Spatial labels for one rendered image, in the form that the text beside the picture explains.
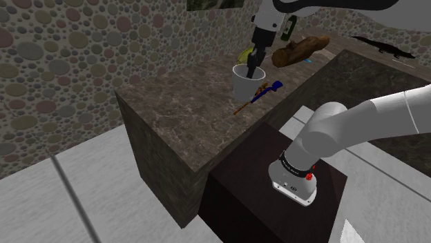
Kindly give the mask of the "yellow green fruit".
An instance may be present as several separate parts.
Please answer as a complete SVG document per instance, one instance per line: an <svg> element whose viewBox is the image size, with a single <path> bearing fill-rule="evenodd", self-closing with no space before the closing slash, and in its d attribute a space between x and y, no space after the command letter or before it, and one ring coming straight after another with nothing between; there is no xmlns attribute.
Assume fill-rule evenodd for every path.
<svg viewBox="0 0 431 243"><path fill-rule="evenodd" d="M254 49L254 47L250 47L246 50L243 50L239 54L236 63L237 64L247 64L248 56L249 56L249 54L251 54L253 52L253 49Z"/></svg>

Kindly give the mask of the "dark green bottle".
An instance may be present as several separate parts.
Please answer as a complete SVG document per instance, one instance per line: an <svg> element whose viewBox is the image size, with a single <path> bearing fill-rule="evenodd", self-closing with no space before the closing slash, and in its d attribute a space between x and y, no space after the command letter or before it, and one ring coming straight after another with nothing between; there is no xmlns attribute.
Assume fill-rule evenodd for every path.
<svg viewBox="0 0 431 243"><path fill-rule="evenodd" d="M280 36L280 39L282 41L289 41L291 34L295 28L295 25L297 23L297 16L292 15L288 18L287 23L285 25L285 28L282 32L282 35Z"/></svg>

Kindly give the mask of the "brown bread loaf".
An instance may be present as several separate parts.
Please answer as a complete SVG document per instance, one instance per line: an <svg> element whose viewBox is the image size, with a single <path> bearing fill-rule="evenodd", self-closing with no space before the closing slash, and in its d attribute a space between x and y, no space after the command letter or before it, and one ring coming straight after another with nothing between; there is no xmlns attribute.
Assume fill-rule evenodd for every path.
<svg viewBox="0 0 431 243"><path fill-rule="evenodd" d="M284 48L277 49L271 56L272 64L283 68L308 59L316 51L322 50L330 42L327 35L306 37L300 42L291 41Z"/></svg>

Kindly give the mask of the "white cup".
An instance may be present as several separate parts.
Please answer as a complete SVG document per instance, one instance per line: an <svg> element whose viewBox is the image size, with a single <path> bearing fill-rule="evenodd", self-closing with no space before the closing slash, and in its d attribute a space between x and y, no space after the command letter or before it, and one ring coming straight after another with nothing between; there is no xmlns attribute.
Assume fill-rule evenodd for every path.
<svg viewBox="0 0 431 243"><path fill-rule="evenodd" d="M238 64L232 68L233 97L241 102L251 101L266 77L265 71L257 67L252 78L248 78L248 70L246 64Z"/></svg>

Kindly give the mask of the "blue and brown toy rifle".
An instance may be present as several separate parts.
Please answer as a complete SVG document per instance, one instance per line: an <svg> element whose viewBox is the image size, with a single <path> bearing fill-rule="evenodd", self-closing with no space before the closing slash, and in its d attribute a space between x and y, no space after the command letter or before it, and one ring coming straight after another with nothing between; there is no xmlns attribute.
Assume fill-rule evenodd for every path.
<svg viewBox="0 0 431 243"><path fill-rule="evenodd" d="M257 89L255 96L251 101L248 101L244 105L242 105L239 109L237 109L233 115L238 114L243 108L245 108L248 104L252 104L258 99L260 99L263 95L265 95L268 92L276 92L279 88L283 87L283 84L281 81L275 81L271 86L268 85L268 83L264 83L259 89Z"/></svg>

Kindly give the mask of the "black lizard figure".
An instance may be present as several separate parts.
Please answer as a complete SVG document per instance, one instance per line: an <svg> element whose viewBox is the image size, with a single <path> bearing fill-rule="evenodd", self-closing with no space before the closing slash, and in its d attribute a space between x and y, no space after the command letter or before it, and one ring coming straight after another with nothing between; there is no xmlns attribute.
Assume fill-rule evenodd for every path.
<svg viewBox="0 0 431 243"><path fill-rule="evenodd" d="M408 59L415 59L415 56L413 56L412 54L408 53L408 52L404 52L401 49L392 46L388 43L382 43L379 41L372 41L370 39L367 39L365 37L360 37L360 36L352 36L352 38L355 38L359 41L362 41L364 43L367 43L371 46L374 46L376 48L378 48L380 53L390 53L391 55L393 55L395 58L399 59L400 57L405 57Z"/></svg>

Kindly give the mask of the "dark robot stand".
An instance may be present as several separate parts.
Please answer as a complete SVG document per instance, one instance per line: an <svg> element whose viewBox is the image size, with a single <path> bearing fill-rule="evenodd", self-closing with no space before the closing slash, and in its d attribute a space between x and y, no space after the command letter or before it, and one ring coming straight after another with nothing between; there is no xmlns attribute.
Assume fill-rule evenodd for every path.
<svg viewBox="0 0 431 243"><path fill-rule="evenodd" d="M209 173L198 215L223 243L329 243L347 176L318 161L316 199L301 206L268 173L290 144L263 123Z"/></svg>

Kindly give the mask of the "dark wall picture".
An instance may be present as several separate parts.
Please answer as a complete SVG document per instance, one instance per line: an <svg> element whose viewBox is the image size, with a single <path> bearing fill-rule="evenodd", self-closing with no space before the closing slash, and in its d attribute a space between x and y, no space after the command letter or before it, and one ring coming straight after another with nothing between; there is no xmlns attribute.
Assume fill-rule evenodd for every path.
<svg viewBox="0 0 431 243"><path fill-rule="evenodd" d="M245 0L186 0L187 11L242 8Z"/></svg>

